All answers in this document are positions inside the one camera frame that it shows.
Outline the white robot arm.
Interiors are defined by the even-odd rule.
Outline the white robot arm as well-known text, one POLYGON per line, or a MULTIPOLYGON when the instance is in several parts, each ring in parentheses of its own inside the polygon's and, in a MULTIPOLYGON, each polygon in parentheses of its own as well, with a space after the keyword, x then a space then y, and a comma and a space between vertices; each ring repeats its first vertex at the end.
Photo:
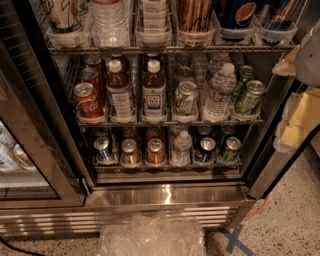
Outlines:
POLYGON ((311 86, 306 92, 290 95, 277 126, 273 147, 277 152, 287 153, 297 149, 320 124, 320 21, 272 72, 294 76, 311 86))

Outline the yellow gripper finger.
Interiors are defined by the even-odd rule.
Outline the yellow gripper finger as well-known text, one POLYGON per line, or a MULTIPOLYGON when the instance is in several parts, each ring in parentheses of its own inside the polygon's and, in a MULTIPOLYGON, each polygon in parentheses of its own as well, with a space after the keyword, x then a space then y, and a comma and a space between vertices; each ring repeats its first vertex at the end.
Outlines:
POLYGON ((272 73, 279 76, 295 76, 296 75, 296 56, 300 46, 296 46, 283 59, 281 59, 273 68, 272 73))
POLYGON ((277 152, 287 153, 297 149, 310 132, 320 124, 320 89, 288 98, 281 120, 276 128, 273 146, 277 152))

